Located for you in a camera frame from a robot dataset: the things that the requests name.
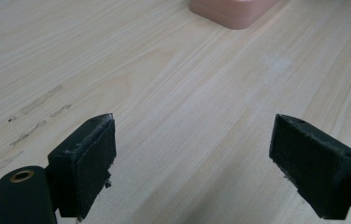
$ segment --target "pink container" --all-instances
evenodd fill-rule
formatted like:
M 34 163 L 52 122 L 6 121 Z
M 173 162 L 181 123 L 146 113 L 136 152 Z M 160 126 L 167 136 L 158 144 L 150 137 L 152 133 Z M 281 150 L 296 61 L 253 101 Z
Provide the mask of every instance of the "pink container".
M 190 11 L 233 30 L 259 19 L 279 0 L 190 0 Z

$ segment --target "wood grain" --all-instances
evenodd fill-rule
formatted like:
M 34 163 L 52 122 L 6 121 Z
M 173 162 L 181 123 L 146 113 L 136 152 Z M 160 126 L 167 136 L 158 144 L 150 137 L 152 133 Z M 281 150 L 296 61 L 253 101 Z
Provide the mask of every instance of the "wood grain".
M 243 31 L 185 0 L 0 1 L 0 178 L 108 112 L 113 187 L 84 223 L 339 223 L 268 154 L 276 113 L 351 147 L 351 0 L 282 0 Z

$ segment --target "pink object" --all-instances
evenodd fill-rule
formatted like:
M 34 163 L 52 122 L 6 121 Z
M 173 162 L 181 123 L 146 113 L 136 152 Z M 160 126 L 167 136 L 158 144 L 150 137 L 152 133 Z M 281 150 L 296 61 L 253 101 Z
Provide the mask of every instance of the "pink object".
M 259 19 L 279 0 L 190 0 L 190 11 L 233 30 Z

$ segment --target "black rubber pad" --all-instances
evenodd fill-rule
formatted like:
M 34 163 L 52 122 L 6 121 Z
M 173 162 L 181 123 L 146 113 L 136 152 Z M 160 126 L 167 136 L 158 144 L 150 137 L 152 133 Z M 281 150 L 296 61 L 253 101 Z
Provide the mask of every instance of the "black rubber pad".
M 351 148 L 293 117 L 277 115 L 270 158 L 325 219 L 345 219 L 350 204 L 341 185 L 351 176 Z

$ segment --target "wooden table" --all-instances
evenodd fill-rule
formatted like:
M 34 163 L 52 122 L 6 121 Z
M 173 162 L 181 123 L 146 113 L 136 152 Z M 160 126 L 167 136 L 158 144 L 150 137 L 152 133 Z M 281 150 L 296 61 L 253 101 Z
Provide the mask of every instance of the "wooden table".
M 276 113 L 351 147 L 351 0 L 282 0 L 243 31 L 186 0 L 0 1 L 0 178 L 108 112 L 113 187 L 83 223 L 351 223 L 268 156 Z

